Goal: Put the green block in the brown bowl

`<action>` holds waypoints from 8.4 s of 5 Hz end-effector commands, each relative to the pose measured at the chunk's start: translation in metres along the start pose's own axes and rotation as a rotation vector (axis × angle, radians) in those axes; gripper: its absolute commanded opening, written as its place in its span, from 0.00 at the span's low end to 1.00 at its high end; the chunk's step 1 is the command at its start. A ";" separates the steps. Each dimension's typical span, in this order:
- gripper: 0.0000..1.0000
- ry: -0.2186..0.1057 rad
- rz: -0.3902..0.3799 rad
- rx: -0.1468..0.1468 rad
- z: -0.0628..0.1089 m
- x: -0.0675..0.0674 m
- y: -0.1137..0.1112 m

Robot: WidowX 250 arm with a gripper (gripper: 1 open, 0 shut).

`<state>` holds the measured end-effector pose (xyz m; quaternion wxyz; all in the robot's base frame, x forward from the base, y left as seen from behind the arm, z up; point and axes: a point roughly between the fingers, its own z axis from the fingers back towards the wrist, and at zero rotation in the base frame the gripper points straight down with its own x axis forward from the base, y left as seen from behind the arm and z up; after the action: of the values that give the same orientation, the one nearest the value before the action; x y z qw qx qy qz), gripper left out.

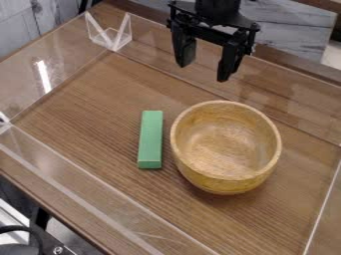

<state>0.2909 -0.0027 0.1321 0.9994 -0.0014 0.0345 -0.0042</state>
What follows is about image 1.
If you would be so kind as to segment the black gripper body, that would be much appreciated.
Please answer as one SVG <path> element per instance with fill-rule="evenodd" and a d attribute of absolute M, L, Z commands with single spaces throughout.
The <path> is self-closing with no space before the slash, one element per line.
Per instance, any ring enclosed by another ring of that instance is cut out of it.
<path fill-rule="evenodd" d="M 187 28 L 195 39 L 223 47 L 235 31 L 246 33 L 243 53 L 252 53 L 260 25 L 239 11 L 241 0 L 170 0 L 167 27 L 177 22 Z"/>

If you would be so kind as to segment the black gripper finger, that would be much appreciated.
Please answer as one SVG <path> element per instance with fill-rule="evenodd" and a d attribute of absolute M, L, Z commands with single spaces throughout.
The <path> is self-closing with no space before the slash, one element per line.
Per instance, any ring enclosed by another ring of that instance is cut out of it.
<path fill-rule="evenodd" d="M 225 82 L 235 72 L 243 56 L 243 42 L 246 33 L 235 31 L 222 47 L 222 56 L 218 62 L 217 80 Z"/>
<path fill-rule="evenodd" d="M 195 37 L 179 23 L 171 23 L 171 42 L 177 64 L 183 68 L 195 58 Z"/>

